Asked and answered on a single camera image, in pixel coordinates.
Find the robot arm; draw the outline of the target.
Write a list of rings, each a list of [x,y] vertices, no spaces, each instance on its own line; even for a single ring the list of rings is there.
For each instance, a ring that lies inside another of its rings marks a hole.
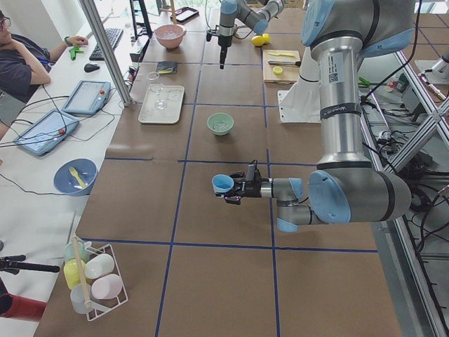
[[[358,67],[365,58],[404,49],[413,35],[414,1],[312,1],[302,44],[318,66],[323,156],[308,183],[263,178],[256,163],[232,175],[222,193],[229,204],[271,197],[281,231],[300,225],[381,222],[402,216],[411,203],[407,184],[376,171],[363,153]]]
[[[223,70],[227,57],[227,49],[232,45],[235,21],[241,21],[257,35],[263,35],[268,28],[269,21],[280,14],[285,6],[285,1],[269,0],[260,1],[263,5],[258,10],[253,10],[246,1],[224,0],[220,5],[220,21],[214,29],[206,31],[206,41],[212,36],[217,37],[220,46],[220,69]]]

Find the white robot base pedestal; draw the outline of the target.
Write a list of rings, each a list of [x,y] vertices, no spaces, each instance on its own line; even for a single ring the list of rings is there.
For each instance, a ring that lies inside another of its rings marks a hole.
[[[303,53],[298,80],[288,91],[278,91],[281,123],[320,123],[319,67],[310,47]]]

